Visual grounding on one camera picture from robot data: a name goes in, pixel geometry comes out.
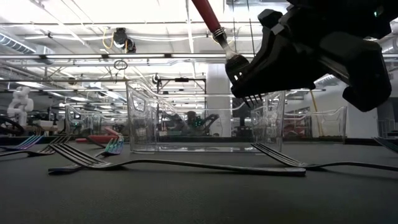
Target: fork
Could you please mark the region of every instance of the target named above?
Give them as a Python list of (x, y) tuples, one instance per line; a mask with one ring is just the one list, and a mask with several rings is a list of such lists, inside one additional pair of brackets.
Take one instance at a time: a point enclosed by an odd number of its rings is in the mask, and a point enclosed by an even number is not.
[(59, 137), (56, 137), (47, 146), (45, 146), (43, 149), (41, 149), (39, 151), (32, 152), (32, 151), (25, 151), (24, 150), (24, 151), (16, 151), (16, 152), (5, 152), (5, 153), (0, 154), (0, 157), (10, 156), (10, 155), (15, 155), (15, 154), (27, 154), (28, 157), (52, 155), (52, 154), (55, 153), (55, 151), (52, 150), (52, 148), (50, 146), (52, 146), (54, 144), (60, 144), (60, 143), (68, 142), (69, 139), (70, 139), (70, 137), (68, 137), (68, 136), (59, 136)]
[(42, 138), (44, 134), (39, 136), (39, 135), (33, 135), (29, 138), (27, 138), (25, 141), (20, 143), (17, 146), (14, 147), (6, 147), (6, 146), (0, 146), (0, 149), (5, 149), (6, 151), (20, 151), (20, 150), (26, 150), (29, 149), (30, 147), (34, 146), (36, 143), (38, 143)]
[[(118, 141), (117, 139), (112, 139), (106, 146), (105, 151), (96, 154), (94, 157), (103, 156), (104, 158), (106, 158), (109, 156), (117, 156), (123, 150), (123, 143), (124, 143), (123, 139), (121, 141)], [(71, 146), (68, 144), (63, 144), (62, 146), (54, 146), (54, 147), (71, 148)], [(82, 168), (84, 168), (84, 167), (82, 167), (78, 164), (72, 164), (72, 165), (65, 166), (65, 167), (49, 168), (49, 174), (65, 174), (65, 173), (70, 174), (72, 172), (81, 170)]]
[(368, 164), (363, 162), (333, 162), (329, 164), (307, 164), (305, 162), (300, 162), (289, 156), (286, 156), (285, 154), (277, 152), (263, 144), (251, 144), (251, 145), (255, 147), (258, 151), (290, 167), (300, 167), (300, 168), (306, 168), (308, 170), (317, 170), (322, 167), (330, 167), (330, 166), (358, 166), (358, 167), (367, 167), (373, 169), (398, 171), (398, 167), (384, 166), (379, 164)]
[(228, 170), (228, 171), (241, 172), (245, 174), (305, 176), (305, 169), (303, 168), (238, 167), (238, 166), (201, 164), (196, 162), (168, 161), (160, 159), (135, 159), (131, 161), (121, 162), (118, 164), (113, 164), (111, 162), (106, 162), (101, 159), (95, 158), (73, 147), (67, 147), (65, 144), (61, 144), (58, 147), (51, 145), (50, 147), (64, 158), (78, 165), (81, 165), (82, 167), (93, 170), (113, 170), (115, 168), (120, 168), (123, 165), (127, 164), (154, 163), (154, 164), (168, 164), (174, 166), (198, 167), (205, 169)]
[(386, 139), (383, 139), (383, 138), (373, 138), (373, 140), (375, 140), (377, 143), (379, 143), (380, 145), (382, 145), (382, 146), (384, 146), (386, 149), (389, 149), (389, 150), (391, 150), (392, 152), (394, 152), (394, 153), (398, 153), (398, 146), (397, 145), (395, 145), (394, 143), (392, 143), (392, 142), (389, 142), (388, 140), (386, 140)]

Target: gray table surface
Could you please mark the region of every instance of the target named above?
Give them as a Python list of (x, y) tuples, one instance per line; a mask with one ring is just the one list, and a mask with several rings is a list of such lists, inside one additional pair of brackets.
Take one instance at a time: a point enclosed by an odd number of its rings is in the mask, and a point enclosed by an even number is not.
[[(90, 154), (101, 151), (71, 145)], [(378, 146), (286, 144), (284, 153), (305, 162), (398, 166), (398, 154)], [(283, 166), (255, 153), (131, 154), (128, 145), (106, 160), (133, 158)], [(333, 167), (307, 171), (306, 177), (276, 177), (135, 164), (47, 174), (68, 164), (58, 154), (0, 158), (0, 223), (398, 223), (398, 173), (391, 171)]]

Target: transparent plastic container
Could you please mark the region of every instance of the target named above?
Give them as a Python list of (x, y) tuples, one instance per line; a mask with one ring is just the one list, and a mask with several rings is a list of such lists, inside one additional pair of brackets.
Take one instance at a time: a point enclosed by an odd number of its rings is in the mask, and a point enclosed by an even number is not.
[[(270, 132), (261, 131), (253, 135), (252, 112), (243, 100), (239, 101), (232, 94), (172, 94), (154, 93), (145, 83), (133, 80), (126, 83), (127, 110), (129, 116), (130, 145), (132, 152), (142, 151), (219, 151), (219, 152), (257, 152), (250, 143), (264, 142)], [(274, 98), (283, 94), (273, 93)], [(179, 105), (178, 98), (190, 97), (198, 99), (203, 105), (195, 103)], [(258, 111), (265, 105), (258, 99)], [(271, 113), (283, 114), (284, 104), (269, 105), (269, 111), (256, 116), (269, 116)], [(282, 115), (277, 116), (277, 124), (282, 124)], [(282, 142), (281, 134), (273, 134), (273, 138)]]
[(98, 132), (101, 115), (65, 105), (65, 134), (88, 136)]
[(347, 107), (317, 113), (286, 113), (285, 141), (344, 142), (346, 137)]
[(264, 106), (251, 111), (253, 140), (255, 143), (282, 151), (285, 92), (270, 93)]

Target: ceiling-mounted camera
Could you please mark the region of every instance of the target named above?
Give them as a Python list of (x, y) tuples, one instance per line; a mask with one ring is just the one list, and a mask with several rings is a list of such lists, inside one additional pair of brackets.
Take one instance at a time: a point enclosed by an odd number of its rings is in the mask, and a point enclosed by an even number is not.
[(116, 28), (113, 34), (113, 44), (117, 48), (125, 50), (128, 54), (136, 53), (137, 50), (136, 43), (127, 36), (126, 28)]

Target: white robot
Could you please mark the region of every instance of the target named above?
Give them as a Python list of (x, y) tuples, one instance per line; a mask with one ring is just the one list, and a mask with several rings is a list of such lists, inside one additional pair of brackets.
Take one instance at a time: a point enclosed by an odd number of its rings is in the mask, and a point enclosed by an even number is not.
[(30, 92), (29, 87), (18, 87), (12, 96), (12, 102), (8, 106), (7, 114), (9, 118), (13, 118), (15, 114), (18, 115), (18, 123), (23, 127), (26, 126), (27, 112), (33, 110), (33, 100), (28, 97)]

